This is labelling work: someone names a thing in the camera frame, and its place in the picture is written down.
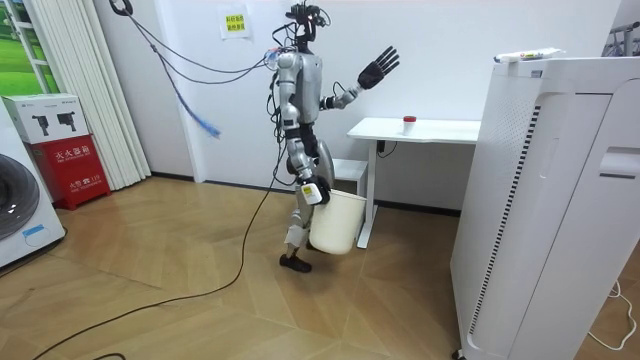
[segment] red box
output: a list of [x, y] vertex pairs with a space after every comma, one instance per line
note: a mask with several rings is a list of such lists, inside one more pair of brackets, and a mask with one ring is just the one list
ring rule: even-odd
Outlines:
[[111, 195], [91, 135], [30, 147], [55, 206], [75, 210], [80, 203]]

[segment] washing machine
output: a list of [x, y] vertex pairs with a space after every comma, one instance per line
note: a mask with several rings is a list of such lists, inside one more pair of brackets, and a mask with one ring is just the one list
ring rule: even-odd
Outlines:
[[46, 189], [0, 102], [0, 268], [63, 237]]

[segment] paper sign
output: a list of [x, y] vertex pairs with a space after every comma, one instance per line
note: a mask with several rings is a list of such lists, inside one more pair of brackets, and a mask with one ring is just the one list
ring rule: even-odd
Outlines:
[[244, 16], [242, 14], [228, 15], [226, 17], [226, 20], [227, 20], [227, 31], [245, 30]]
[[251, 37], [249, 15], [244, 4], [229, 4], [219, 8], [220, 36], [225, 39]]

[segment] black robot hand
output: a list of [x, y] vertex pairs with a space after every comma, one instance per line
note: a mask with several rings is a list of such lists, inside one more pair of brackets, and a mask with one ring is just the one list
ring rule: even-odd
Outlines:
[[358, 84], [365, 89], [369, 90], [378, 85], [385, 75], [388, 75], [393, 69], [400, 65], [400, 55], [397, 54], [397, 50], [393, 46], [389, 46], [375, 61], [372, 61], [367, 65], [364, 70], [358, 76]]

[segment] white table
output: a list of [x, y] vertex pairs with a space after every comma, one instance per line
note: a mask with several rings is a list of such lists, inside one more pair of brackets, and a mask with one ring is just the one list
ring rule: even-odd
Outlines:
[[475, 144], [480, 132], [480, 121], [476, 120], [417, 120], [410, 135], [402, 135], [402, 119], [364, 118], [347, 136], [369, 140], [369, 165], [367, 170], [367, 205], [365, 222], [358, 237], [358, 247], [366, 249], [378, 211], [374, 205], [377, 142], [398, 141], [412, 143]]

